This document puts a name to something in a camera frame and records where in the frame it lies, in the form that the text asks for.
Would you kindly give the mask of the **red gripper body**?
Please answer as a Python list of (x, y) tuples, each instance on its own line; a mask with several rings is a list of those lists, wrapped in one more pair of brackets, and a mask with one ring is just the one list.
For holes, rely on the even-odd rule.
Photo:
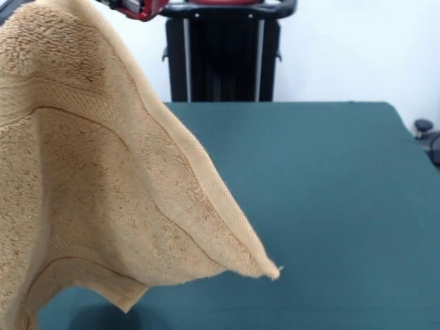
[(98, 2), (136, 21), (153, 19), (169, 4), (169, 0), (98, 0)]

